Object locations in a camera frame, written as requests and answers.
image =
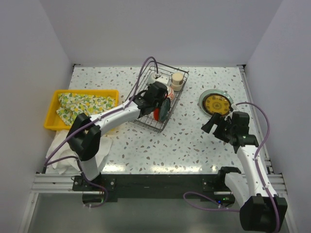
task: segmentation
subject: white cloth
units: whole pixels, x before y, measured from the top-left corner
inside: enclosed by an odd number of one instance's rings
[[[46,158],[55,150],[58,145],[65,140],[66,136],[68,134],[68,130],[62,130],[58,131],[56,133],[56,136],[54,140],[51,143],[51,146],[47,152]],[[99,144],[99,150],[97,154],[95,155],[97,167],[100,166],[101,162],[103,161],[104,157],[106,157],[110,151],[112,145],[112,139],[109,137],[101,137],[100,144]],[[69,144],[66,143],[63,145],[59,151],[51,158],[50,162],[59,158],[63,158],[66,156],[77,156],[69,147]],[[59,174],[63,174],[66,172],[66,170],[69,167],[74,167],[77,171],[79,171],[77,161],[75,159],[64,159],[62,161],[56,162],[52,165],[53,169],[56,169]]]

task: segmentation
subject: plastic tray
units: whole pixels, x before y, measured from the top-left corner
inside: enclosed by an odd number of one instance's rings
[[[116,100],[116,106],[118,105],[119,92],[118,90],[56,90],[54,92],[52,101],[50,103],[48,114],[45,118],[44,128],[49,130],[69,130],[70,126],[65,125],[56,110],[59,108],[60,103],[58,101],[58,94],[60,93],[77,93],[96,96],[110,96]]]

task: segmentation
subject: speckled countertop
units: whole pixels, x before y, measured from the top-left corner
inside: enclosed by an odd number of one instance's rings
[[[227,91],[234,102],[247,100],[237,67],[180,67],[189,78],[180,101],[162,133],[133,123],[125,123],[108,133],[113,139],[104,159],[102,173],[217,173],[222,166],[242,165],[231,145],[201,130],[209,117],[198,106],[201,93],[208,89]],[[69,89],[117,89],[125,100],[140,67],[75,67]],[[239,109],[251,116],[248,106]],[[251,119],[250,133],[256,134]]]

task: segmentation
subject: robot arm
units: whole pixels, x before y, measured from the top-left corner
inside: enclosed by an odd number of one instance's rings
[[[249,115],[233,112],[232,117],[225,118],[215,113],[202,130],[209,133],[217,125],[214,136],[230,143],[238,155],[245,171],[247,184],[238,169],[221,171],[225,185],[233,192],[240,206],[240,221],[246,231],[273,232],[276,228],[276,213],[273,209],[271,193],[277,207],[280,226],[285,218],[287,203],[277,196],[265,172],[260,156],[254,157],[259,146],[254,135],[249,134]]]
[[[166,86],[160,82],[155,82],[147,90],[135,95],[132,101],[127,100],[116,108],[92,116],[85,114],[77,116],[68,136],[79,128],[99,119],[86,128],[87,132],[81,131],[68,141],[70,148],[78,155],[82,171],[89,181],[100,175],[95,155],[99,150],[101,136],[125,122],[150,114],[156,108],[161,107],[167,98],[167,94]]]

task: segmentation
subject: wire basket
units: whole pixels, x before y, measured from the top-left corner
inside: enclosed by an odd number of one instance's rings
[[[168,121],[171,118],[171,115],[174,112],[175,107],[177,106],[177,103],[180,99],[180,95],[182,94],[184,87],[185,87],[185,84],[187,82],[189,73],[187,71],[184,71],[184,70],[181,70],[178,68],[174,68],[174,67],[168,66],[166,64],[160,63],[160,62],[157,62],[157,64],[158,64],[159,73],[169,76],[171,81],[172,81],[172,75],[174,73],[176,73],[176,72],[181,73],[184,76],[184,84],[183,84],[180,91],[174,92],[175,97],[171,102],[169,116],[167,117],[167,119],[164,122],[160,122],[160,121],[155,120],[153,113],[151,113],[147,116],[143,116],[139,119],[132,120],[131,122],[133,122],[134,124],[140,125],[146,129],[150,129],[152,131],[160,133],[164,130],[165,126],[167,125]],[[141,76],[139,84],[138,84],[137,93],[139,93],[140,91],[146,90],[148,88],[148,84],[147,84],[148,77],[151,73],[153,73],[155,71],[156,71],[155,62],[150,61],[142,72],[142,76]],[[130,94],[128,95],[127,99],[129,99],[129,97],[132,95],[133,90],[134,90],[134,87],[131,90]]]

